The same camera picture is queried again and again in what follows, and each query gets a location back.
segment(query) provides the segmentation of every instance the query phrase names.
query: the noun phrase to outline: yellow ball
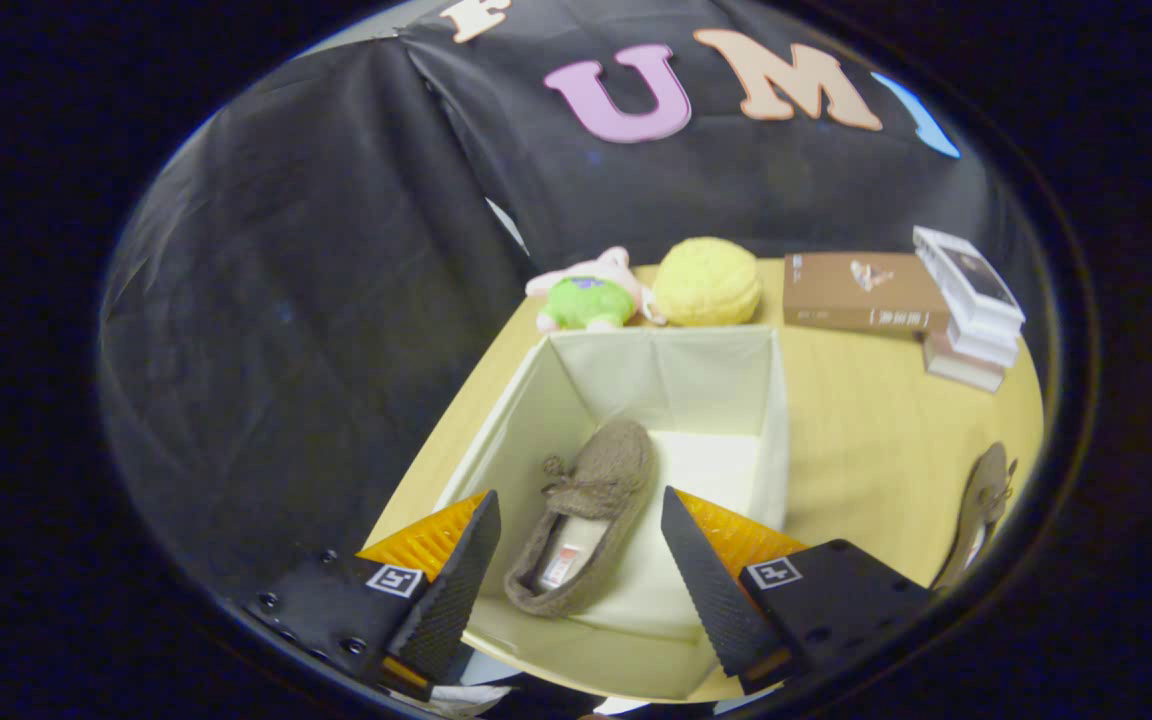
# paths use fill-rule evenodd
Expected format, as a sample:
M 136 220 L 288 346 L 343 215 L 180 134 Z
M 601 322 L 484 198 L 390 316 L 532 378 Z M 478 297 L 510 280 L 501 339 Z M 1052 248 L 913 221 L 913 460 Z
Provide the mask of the yellow ball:
M 753 318 L 763 282 L 753 252 L 719 237 L 691 237 L 660 262 L 653 291 L 670 324 L 735 325 Z

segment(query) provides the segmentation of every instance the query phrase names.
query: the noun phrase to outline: blue letter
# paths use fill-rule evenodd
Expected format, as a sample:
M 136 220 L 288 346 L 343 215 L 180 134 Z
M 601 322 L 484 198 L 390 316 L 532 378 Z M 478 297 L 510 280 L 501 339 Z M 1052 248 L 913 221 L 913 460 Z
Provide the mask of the blue letter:
M 870 73 L 874 76 L 874 79 L 881 82 L 890 90 L 896 99 L 900 100 L 901 105 L 909 109 L 909 114 L 914 118 L 914 123 L 918 126 L 919 141 L 927 143 L 927 146 L 945 152 L 950 158 L 961 158 L 958 149 L 954 146 L 950 138 L 945 137 L 945 131 L 942 131 L 941 126 L 937 124 L 937 121 L 932 119 L 932 114 L 924 108 L 923 104 L 918 101 L 918 97 L 914 96 L 914 92 L 905 90 L 904 88 L 896 85 L 890 78 L 886 78 L 878 73 Z

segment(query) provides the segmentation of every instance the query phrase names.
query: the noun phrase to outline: book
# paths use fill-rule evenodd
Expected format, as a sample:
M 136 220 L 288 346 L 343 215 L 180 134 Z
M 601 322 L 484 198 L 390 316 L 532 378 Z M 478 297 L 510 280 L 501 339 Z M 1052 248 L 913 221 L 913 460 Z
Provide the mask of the book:
M 972 243 L 915 225 L 914 251 L 941 288 L 961 334 L 1020 334 L 1025 321 L 1020 303 Z
M 785 258 L 785 321 L 861 331 L 946 332 L 950 309 L 914 252 L 797 252 Z
M 996 392 L 1006 370 L 979 357 L 954 351 L 946 333 L 927 333 L 923 339 L 923 366 L 930 374 Z
M 1020 343 L 1015 336 L 1009 334 L 995 334 L 988 331 L 978 329 L 975 333 L 964 333 L 955 323 L 950 312 L 950 327 L 946 331 L 946 336 L 950 340 L 950 347 L 958 355 L 972 355 L 980 361 L 995 363 L 1005 367 L 1016 364 L 1020 356 Z

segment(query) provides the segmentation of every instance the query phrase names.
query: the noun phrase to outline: brown fuzzy slipper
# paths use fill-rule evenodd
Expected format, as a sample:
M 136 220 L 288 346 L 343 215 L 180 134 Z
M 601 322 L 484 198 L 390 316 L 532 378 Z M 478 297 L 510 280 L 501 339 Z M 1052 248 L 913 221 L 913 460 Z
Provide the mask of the brown fuzzy slipper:
M 579 611 L 646 505 L 652 468 L 652 441 L 634 420 L 602 425 L 568 473 L 545 461 L 562 479 L 544 488 L 545 514 L 503 579 L 509 601 L 544 617 Z

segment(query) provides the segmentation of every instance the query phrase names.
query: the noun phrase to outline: black background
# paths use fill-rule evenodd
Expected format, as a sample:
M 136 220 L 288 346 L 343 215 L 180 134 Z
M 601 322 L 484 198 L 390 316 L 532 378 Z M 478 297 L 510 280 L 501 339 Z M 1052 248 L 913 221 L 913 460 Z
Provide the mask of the black background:
M 995 119 L 1087 250 L 1105 376 L 1043 559 L 826 717 L 1152 717 L 1152 3 L 836 0 Z M 128 532 L 92 397 L 97 288 L 147 179 L 359 3 L 0 8 L 0 717 L 332 717 L 189 624 Z

